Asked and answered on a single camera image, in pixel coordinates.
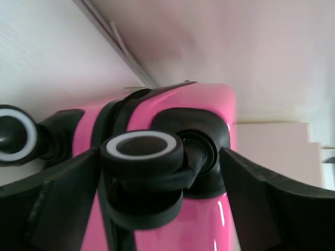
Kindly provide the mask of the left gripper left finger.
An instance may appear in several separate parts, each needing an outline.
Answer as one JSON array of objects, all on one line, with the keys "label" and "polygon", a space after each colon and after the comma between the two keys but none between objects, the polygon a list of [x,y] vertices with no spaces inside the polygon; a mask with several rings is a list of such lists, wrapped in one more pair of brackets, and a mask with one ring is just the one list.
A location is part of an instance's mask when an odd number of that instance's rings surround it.
[{"label": "left gripper left finger", "polygon": [[1,186],[1,250],[80,250],[99,177],[95,148]]}]

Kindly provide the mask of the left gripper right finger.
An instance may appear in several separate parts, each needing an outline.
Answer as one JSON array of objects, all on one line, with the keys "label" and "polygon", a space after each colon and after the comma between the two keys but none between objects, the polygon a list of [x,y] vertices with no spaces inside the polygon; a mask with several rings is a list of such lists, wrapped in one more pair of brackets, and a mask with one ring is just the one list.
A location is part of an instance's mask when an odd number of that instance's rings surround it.
[{"label": "left gripper right finger", "polygon": [[334,191],[227,148],[220,166],[241,250],[334,250]]}]

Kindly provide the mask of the pink hard-shell suitcase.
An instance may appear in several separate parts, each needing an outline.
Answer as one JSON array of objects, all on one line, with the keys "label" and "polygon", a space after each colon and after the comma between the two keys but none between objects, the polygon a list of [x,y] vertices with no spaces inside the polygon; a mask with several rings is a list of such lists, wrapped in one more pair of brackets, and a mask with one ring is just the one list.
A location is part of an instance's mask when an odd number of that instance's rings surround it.
[{"label": "pink hard-shell suitcase", "polygon": [[232,250],[219,152],[236,145],[235,109],[230,86],[190,81],[61,110],[39,123],[3,104],[1,166],[42,159],[46,170],[99,150],[80,250]]}]

